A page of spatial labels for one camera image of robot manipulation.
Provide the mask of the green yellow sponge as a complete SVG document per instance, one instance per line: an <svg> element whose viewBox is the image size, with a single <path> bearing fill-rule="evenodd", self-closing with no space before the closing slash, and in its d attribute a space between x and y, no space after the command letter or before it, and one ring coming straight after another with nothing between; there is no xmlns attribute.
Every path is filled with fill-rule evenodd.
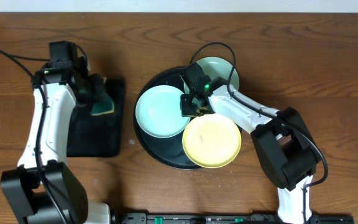
<svg viewBox="0 0 358 224"><path fill-rule="evenodd" d="M99 74L93 76L93 105L91 108L91 116L101 116L114 112L114 101L108 95L105 87L105 77Z"/></svg>

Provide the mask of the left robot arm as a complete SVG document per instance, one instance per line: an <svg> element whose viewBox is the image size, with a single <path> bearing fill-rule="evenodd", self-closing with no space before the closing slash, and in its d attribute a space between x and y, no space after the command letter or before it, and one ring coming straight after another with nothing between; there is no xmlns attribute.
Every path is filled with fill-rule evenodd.
<svg viewBox="0 0 358 224"><path fill-rule="evenodd" d="M34 115L17 167L1 174L1 190L18 223L110 223L110 208L88 200L67 166L73 87L87 83L72 68L44 68L32 79Z"/></svg>

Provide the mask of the yellow plate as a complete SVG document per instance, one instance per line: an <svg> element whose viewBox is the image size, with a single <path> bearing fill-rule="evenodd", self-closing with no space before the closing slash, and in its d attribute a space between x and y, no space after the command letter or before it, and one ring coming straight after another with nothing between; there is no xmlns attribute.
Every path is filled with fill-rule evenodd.
<svg viewBox="0 0 358 224"><path fill-rule="evenodd" d="M228 165L236 158L242 139L239 128L232 120L220 114L206 114L189 122L182 144L192 162L215 169Z"/></svg>

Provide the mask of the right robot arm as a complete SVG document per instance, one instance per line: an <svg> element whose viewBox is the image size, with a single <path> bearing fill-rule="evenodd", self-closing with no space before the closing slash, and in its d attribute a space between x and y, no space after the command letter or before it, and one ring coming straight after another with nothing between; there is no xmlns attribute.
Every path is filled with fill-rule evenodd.
<svg viewBox="0 0 358 224"><path fill-rule="evenodd" d="M278 216L285 223L311 219L309 188L324 156L302 117L293 108L279 111L215 79L182 94L183 116L192 117L182 137L185 154L204 168L232 162L241 146L240 131L250 134L260 166L278 189Z"/></svg>

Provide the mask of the light blue plate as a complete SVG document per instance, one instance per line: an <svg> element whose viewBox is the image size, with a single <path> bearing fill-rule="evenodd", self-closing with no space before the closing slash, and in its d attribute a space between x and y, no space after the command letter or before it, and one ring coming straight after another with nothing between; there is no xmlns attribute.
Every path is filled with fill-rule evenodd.
<svg viewBox="0 0 358 224"><path fill-rule="evenodd" d="M190 117L181 115L182 94L179 88L170 85L154 86L145 91L135 106L140 128L156 138L170 138L182 132L190 122Z"/></svg>

